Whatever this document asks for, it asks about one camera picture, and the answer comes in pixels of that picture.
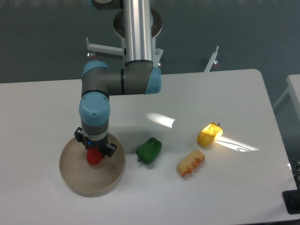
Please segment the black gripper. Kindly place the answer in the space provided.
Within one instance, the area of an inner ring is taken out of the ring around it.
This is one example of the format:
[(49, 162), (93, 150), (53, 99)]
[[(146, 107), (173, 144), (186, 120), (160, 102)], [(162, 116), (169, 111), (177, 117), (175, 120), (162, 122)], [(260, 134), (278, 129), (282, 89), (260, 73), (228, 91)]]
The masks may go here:
[(78, 127), (74, 132), (74, 136), (77, 142), (82, 143), (86, 150), (89, 148), (97, 148), (101, 151), (102, 156), (111, 158), (117, 149), (117, 145), (114, 143), (108, 143), (108, 135), (99, 140), (92, 140), (88, 136), (83, 135), (81, 127)]

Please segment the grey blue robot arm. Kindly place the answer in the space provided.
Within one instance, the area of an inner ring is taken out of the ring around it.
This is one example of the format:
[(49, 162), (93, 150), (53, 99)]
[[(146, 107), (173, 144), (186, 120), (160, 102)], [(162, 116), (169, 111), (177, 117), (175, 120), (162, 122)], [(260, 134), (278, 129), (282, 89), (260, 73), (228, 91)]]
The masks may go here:
[(162, 29), (160, 15), (148, 0), (122, 0), (120, 8), (113, 26), (122, 40), (124, 67), (111, 71), (105, 62), (93, 60), (85, 64), (82, 73), (82, 126), (75, 131), (75, 138), (102, 157), (111, 157), (117, 149), (108, 142), (109, 97), (156, 94), (162, 86), (159, 59), (154, 56), (154, 39)]

